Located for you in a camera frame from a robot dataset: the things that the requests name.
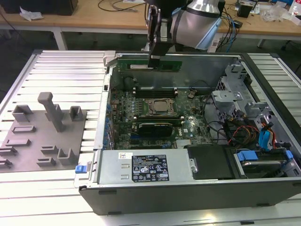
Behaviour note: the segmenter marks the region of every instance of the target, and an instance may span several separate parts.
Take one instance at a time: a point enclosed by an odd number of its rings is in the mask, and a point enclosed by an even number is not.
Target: blue cable
[[[230,50],[230,48],[231,48],[231,46],[232,46],[232,43],[233,43],[233,41],[234,41],[234,37],[235,37],[235,32],[234,32],[234,30],[235,30],[235,26],[234,26],[234,22],[233,22],[232,18],[227,17],[227,16],[222,16],[222,17],[223,17],[223,18],[226,18],[226,19],[228,19],[228,20],[230,20],[230,21],[232,22],[232,26],[233,26],[233,29],[232,29],[233,37],[231,38],[230,44],[229,44],[229,46],[228,46],[228,48],[227,48],[227,50],[226,50],[226,53],[228,53],[229,50]]]

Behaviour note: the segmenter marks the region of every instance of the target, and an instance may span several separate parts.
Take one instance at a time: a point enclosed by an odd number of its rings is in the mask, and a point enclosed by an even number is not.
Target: blue tab
[[[258,160],[255,151],[240,151],[238,154],[239,161],[255,161]]]
[[[75,167],[75,173],[86,173],[87,172],[87,166],[78,165]]]
[[[266,152],[269,152],[270,150],[268,149],[268,143],[269,143],[269,138],[271,136],[271,132],[268,130],[261,130],[259,133],[259,146],[263,148]]]
[[[289,160],[293,159],[293,154],[292,154],[291,151],[286,150],[286,151],[285,151],[285,154],[286,154],[286,156],[287,156],[287,158],[288,158]]]

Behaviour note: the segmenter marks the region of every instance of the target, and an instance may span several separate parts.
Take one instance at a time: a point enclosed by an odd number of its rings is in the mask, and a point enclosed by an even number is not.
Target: wooden table
[[[51,31],[54,33],[59,50],[66,50],[67,46],[63,32],[100,32],[100,33],[129,33],[147,34],[144,21],[144,5],[135,7],[134,12],[106,12],[98,8],[99,0],[79,0],[78,7],[72,16],[43,15],[44,19],[29,22],[18,14],[6,14],[5,18],[18,30]],[[226,8],[234,0],[227,0]],[[121,8],[134,4],[118,3]],[[109,1],[101,4],[103,8],[112,9]],[[228,9],[233,17],[236,11]],[[296,26],[291,21],[264,22],[259,15],[248,18],[235,17],[243,22],[238,37],[255,39],[280,39],[301,40],[301,26]],[[0,17],[0,29],[12,29],[3,18]],[[228,25],[222,23],[215,41],[219,40],[228,31]]]

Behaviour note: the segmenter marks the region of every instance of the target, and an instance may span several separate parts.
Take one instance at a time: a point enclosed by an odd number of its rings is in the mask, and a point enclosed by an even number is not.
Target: warning label
[[[134,182],[169,181],[166,155],[132,156]]]

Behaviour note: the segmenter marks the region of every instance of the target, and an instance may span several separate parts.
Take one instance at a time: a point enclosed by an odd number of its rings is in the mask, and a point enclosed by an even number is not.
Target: metal case panel
[[[86,189],[98,215],[272,206],[301,192],[297,181]]]

